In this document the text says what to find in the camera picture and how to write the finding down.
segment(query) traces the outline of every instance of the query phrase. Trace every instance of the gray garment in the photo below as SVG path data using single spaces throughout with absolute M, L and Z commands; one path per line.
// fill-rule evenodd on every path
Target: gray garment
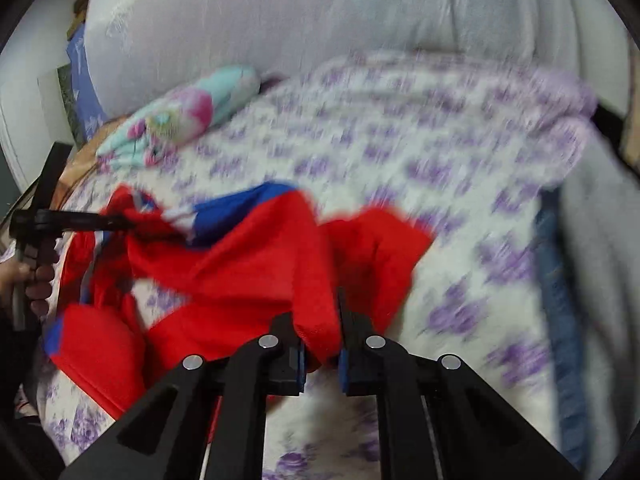
M 560 212 L 584 321 L 592 479 L 640 416 L 640 186 L 605 140 L 593 139 L 564 181 Z

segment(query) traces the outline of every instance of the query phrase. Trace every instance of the human hand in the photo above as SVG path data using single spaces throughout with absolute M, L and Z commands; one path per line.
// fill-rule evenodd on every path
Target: human hand
M 29 282 L 25 289 L 27 298 L 31 300 L 31 310 L 38 316 L 46 316 L 49 311 L 47 298 L 51 296 L 51 281 L 55 276 L 52 264 L 58 262 L 55 240 L 45 240 L 38 251 L 39 266 L 35 270 L 16 257 L 9 258 L 0 264 L 0 298 L 6 314 L 11 317 L 11 296 L 15 283 Z

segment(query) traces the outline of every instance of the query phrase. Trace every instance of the silver screw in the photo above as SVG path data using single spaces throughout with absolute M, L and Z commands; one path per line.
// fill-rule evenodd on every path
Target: silver screw
M 262 348 L 273 348 L 279 343 L 279 340 L 273 334 L 263 335 L 260 339 L 258 339 L 258 345 Z
M 187 370 L 197 370 L 203 364 L 204 360 L 199 355 L 190 355 L 182 360 L 182 366 Z
M 367 337 L 365 343 L 367 343 L 367 346 L 369 348 L 382 348 L 384 345 L 386 345 L 386 340 L 379 335 L 370 335 L 369 337 Z
M 460 358 L 458 356 L 455 356 L 455 355 L 445 355 L 441 359 L 440 363 L 447 370 L 457 370 L 458 368 L 460 368 L 462 366 L 462 361 L 460 360 Z

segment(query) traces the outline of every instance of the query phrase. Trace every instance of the blue patterned fabric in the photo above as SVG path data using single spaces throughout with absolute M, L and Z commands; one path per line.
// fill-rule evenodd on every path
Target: blue patterned fabric
M 558 244 L 560 189 L 542 190 L 540 200 L 542 204 L 535 221 L 534 259 L 558 386 L 560 451 L 574 467 L 582 470 L 589 446 L 588 416 L 582 383 L 580 327 Z
M 84 23 L 69 41 L 66 53 L 71 60 L 71 88 L 76 101 L 76 115 L 84 130 L 84 139 L 90 140 L 109 118 L 100 106 L 89 76 L 84 51 Z

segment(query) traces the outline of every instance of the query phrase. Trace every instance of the red fabric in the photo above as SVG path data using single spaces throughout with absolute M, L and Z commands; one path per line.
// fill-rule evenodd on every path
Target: red fabric
M 297 191 L 260 204 L 204 250 L 177 240 L 159 212 L 135 211 L 126 188 L 104 212 L 124 213 L 137 228 L 111 235 L 98 257 L 92 305 L 77 302 L 94 234 L 74 235 L 58 300 L 60 346 L 51 358 L 114 418 L 185 356 L 228 356 L 283 312 L 292 311 L 298 335 L 325 362 L 340 349 L 336 285 L 384 332 L 432 242 L 381 208 L 318 227 Z M 144 331 L 128 292 L 135 278 L 152 278 L 189 300 Z

